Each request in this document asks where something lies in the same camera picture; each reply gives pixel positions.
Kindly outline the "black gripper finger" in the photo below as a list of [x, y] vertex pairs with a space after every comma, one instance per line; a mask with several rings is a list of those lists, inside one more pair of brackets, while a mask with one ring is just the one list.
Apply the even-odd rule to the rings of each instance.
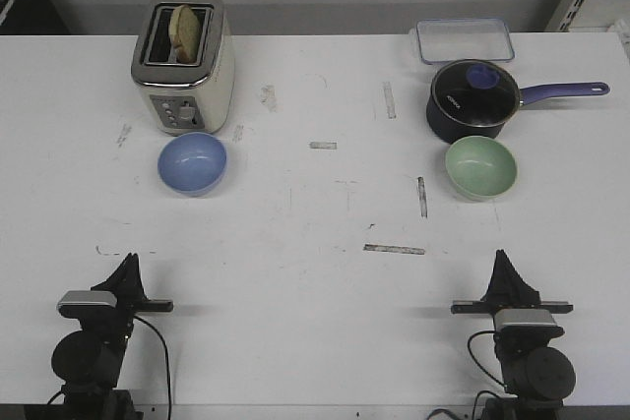
[[128, 253], [114, 272], [105, 281], [92, 286], [91, 291], [116, 292], [119, 290], [124, 285], [131, 260], [132, 254]]
[[502, 258], [503, 250], [498, 249], [495, 252], [491, 277], [489, 279], [486, 292], [481, 298], [482, 301], [497, 301], [502, 294]]
[[509, 302], [539, 302], [539, 292], [525, 283], [504, 250], [501, 251], [501, 255], [507, 300]]
[[133, 300], [148, 300], [142, 282], [139, 256], [136, 253], [131, 255], [131, 294]]

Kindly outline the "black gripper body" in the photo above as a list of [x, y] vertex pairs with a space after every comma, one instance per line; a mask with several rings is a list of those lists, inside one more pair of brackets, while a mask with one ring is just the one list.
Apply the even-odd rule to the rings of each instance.
[[543, 301], [537, 305], [490, 304], [487, 301], [455, 300], [451, 305], [454, 315], [493, 316], [503, 309], [545, 309], [552, 315], [564, 315], [573, 311], [573, 305], [566, 301]]
[[144, 290], [132, 290], [124, 293], [120, 290], [107, 289], [116, 302], [114, 308], [106, 317], [105, 326], [108, 330], [129, 330], [133, 326], [134, 317], [139, 313], [169, 313], [173, 311], [173, 301], [170, 299], [150, 299]]

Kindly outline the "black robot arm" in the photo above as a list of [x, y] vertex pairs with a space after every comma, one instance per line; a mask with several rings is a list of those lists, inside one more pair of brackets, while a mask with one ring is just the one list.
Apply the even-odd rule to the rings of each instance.
[[493, 329], [501, 377], [491, 376], [505, 392], [492, 394], [472, 419], [558, 419], [563, 400], [574, 390], [576, 373], [568, 357], [549, 345], [565, 330], [553, 316], [568, 314], [566, 301], [543, 301], [518, 274], [506, 252], [495, 253], [485, 294], [454, 301], [453, 314], [487, 315]]
[[172, 415], [169, 352], [159, 330], [142, 316], [170, 313], [171, 300], [150, 299], [144, 290], [139, 256], [129, 253], [105, 281], [88, 290], [70, 290], [56, 305], [66, 319], [80, 328], [64, 336], [51, 355], [51, 368], [63, 381], [53, 397], [63, 398], [55, 405], [49, 400], [43, 419], [142, 419], [128, 390], [117, 387], [134, 324], [152, 330], [161, 342], [165, 363], [167, 413]]

